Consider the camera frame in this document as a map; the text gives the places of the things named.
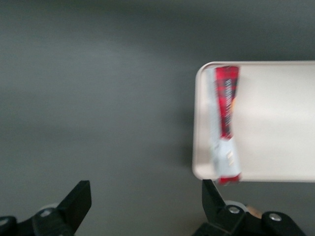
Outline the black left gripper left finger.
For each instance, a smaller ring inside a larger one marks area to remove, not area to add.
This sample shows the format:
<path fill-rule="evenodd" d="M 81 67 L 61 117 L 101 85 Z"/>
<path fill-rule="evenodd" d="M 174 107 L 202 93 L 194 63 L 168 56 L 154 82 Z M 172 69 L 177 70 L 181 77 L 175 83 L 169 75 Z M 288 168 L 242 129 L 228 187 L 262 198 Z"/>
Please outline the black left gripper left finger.
<path fill-rule="evenodd" d="M 36 213 L 32 227 L 36 236 L 73 236 L 92 205 L 88 180 L 80 181 L 57 205 Z"/>

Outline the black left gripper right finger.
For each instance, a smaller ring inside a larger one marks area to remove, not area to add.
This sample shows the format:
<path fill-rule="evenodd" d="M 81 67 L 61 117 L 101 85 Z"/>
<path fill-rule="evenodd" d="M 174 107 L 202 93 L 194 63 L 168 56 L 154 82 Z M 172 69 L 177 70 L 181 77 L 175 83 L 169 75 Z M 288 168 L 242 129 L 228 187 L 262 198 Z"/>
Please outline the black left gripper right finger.
<path fill-rule="evenodd" d="M 194 236 L 238 236 L 244 227 L 246 212 L 227 205 L 210 179 L 202 181 L 202 206 L 207 217 Z"/>

